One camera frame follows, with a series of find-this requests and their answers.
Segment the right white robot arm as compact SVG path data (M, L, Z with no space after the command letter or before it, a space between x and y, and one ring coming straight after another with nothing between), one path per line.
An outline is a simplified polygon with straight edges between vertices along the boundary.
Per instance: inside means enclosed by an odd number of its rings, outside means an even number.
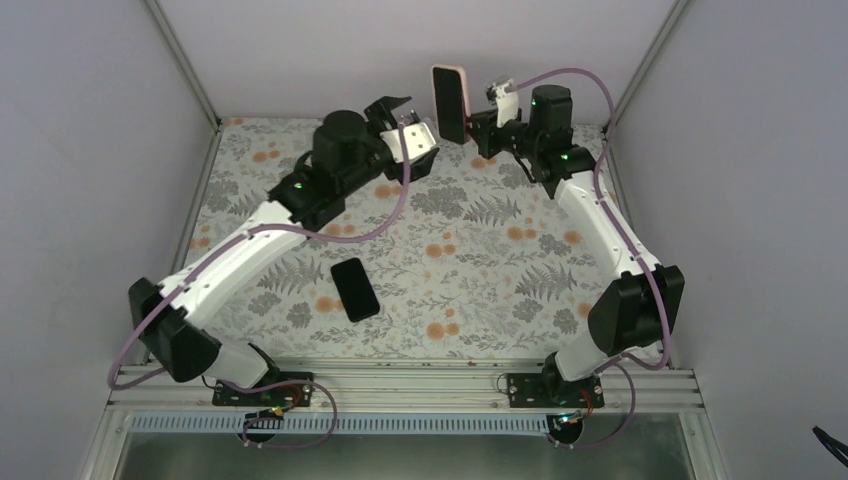
M581 381L632 357L637 348L670 338L685 280L678 267L663 265L641 243L612 202L599 163L574 143L568 88L534 88L527 120L512 80L492 84L486 96L493 109L469 118L479 154L511 154L577 224L610 281L590 309L587 332L544 362L543 397L565 407L578 397Z

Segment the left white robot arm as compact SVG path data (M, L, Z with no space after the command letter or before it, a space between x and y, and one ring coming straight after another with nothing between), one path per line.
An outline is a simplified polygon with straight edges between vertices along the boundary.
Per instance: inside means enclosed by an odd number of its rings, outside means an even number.
M412 182L428 175L439 147L416 112L396 117L406 97L383 96L358 113L327 114L311 148L270 189L247 220L199 260L158 282L141 277L128 289L134 330L177 383L211 376L233 385L255 405L278 391L277 367L259 347L218 339L206 329L226 300L284 253L307 240L339 243L322 228L341 215L347 198L385 176L401 192L389 217L359 243L385 232L401 214Z

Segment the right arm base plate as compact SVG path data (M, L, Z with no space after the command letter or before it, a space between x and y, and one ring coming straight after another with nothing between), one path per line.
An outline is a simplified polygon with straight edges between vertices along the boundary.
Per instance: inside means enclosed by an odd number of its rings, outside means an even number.
M511 408L602 408L598 377L565 382L543 373L508 373L506 392Z

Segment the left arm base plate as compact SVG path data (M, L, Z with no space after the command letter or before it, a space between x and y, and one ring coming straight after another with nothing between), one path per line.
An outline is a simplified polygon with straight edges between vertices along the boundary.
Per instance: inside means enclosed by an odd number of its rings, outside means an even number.
M258 393L243 393L217 381L212 396L214 406L278 408L308 407L313 387L306 384L277 386Z

